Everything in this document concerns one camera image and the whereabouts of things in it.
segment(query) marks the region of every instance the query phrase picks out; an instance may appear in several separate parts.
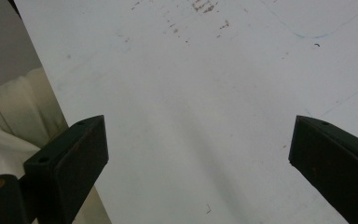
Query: white fabric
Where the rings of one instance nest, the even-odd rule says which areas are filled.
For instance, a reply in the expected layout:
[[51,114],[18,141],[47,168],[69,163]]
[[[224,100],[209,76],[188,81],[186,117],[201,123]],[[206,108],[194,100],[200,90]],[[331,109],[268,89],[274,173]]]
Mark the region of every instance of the white fabric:
[[[23,163],[66,129],[42,68],[0,86],[0,175],[21,178]],[[74,223],[110,223],[95,188]]]
[[0,175],[13,174],[17,178],[23,176],[22,164],[38,149],[39,147],[0,128]]

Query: gray surface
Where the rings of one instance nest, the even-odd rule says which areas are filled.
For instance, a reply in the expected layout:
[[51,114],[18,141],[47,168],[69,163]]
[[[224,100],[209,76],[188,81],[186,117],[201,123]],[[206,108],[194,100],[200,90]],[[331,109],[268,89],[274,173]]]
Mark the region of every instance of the gray surface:
[[22,20],[8,1],[0,0],[0,85],[40,66]]

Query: dirty white surface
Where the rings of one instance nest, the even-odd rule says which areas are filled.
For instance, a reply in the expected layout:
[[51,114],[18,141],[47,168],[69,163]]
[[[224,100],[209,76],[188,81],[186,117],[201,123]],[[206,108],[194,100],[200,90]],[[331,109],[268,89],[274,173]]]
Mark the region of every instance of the dirty white surface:
[[113,223],[345,223],[288,160],[358,136],[358,1],[17,0],[70,124],[104,114]]

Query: scratch mark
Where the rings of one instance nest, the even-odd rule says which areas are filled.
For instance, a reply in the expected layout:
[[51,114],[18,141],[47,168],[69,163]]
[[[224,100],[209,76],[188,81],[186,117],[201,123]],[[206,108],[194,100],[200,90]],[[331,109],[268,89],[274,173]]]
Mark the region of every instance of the scratch mark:
[[336,109],[337,107],[343,105],[345,102],[349,101],[352,97],[356,96],[358,94],[358,91],[356,91],[354,94],[350,95],[349,97],[347,97],[346,99],[342,100],[341,102],[339,102],[339,104],[333,106],[331,109],[327,110],[326,112],[324,112],[321,115],[321,118],[324,117],[325,115],[327,115],[328,113],[330,113],[331,111],[333,111],[334,109]]
[[282,25],[284,25],[292,34],[296,35],[299,38],[309,38],[309,39],[319,39],[319,38],[323,38],[326,37],[328,35],[332,35],[333,33],[337,32],[339,29],[341,29],[343,26],[347,25],[348,23],[352,22],[353,20],[355,20],[358,17],[358,13],[355,14],[354,16],[352,16],[351,18],[349,18],[347,21],[341,23],[339,26],[337,26],[335,29],[333,29],[330,32],[325,33],[324,35],[301,35],[300,33],[297,33],[296,31],[294,31],[292,29],[292,27],[290,27],[286,22],[284,22],[280,16],[278,16],[278,14],[276,14],[270,7],[269,4],[266,3],[263,0],[259,0],[266,8],[267,10],[275,17],[278,19],[278,22],[280,22]]
[[209,204],[206,204],[207,206],[208,206],[208,212],[206,212],[206,214],[209,214],[211,211],[212,211],[212,209],[211,209],[211,207],[209,206]]

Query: drawn line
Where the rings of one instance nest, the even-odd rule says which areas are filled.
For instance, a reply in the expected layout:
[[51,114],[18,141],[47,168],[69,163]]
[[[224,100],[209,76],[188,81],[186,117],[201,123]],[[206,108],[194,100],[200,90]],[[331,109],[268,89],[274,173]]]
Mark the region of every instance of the drawn line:
[[341,23],[336,29],[334,29],[333,31],[331,32],[328,32],[324,35],[315,35],[315,36],[308,36],[308,35],[301,35],[297,32],[295,32],[286,22],[284,22],[280,16],[278,16],[278,14],[276,14],[270,7],[269,7],[269,4],[267,4],[266,2],[264,2],[263,0],[259,0],[264,6],[266,6],[266,8],[268,9],[268,11],[274,15],[278,21],[284,25],[290,32],[292,32],[294,35],[300,37],[300,38],[310,38],[310,39],[318,39],[318,38],[323,38],[323,37],[326,37],[328,35],[331,35],[335,32],[337,32],[339,29],[341,29],[343,26],[345,26],[346,24],[350,23],[351,21],[353,21],[354,19],[356,19],[358,17],[358,14],[355,14],[353,17],[351,17],[349,20]]
[[332,110],[336,109],[337,107],[343,105],[345,102],[349,101],[352,97],[354,97],[355,95],[358,94],[358,91],[356,91],[354,94],[350,95],[348,98],[346,98],[345,100],[343,100],[341,103],[339,103],[338,105],[335,105],[333,106],[333,108],[327,110],[326,112],[324,112],[322,115],[321,115],[321,118],[325,115],[327,115],[328,113],[330,113]]

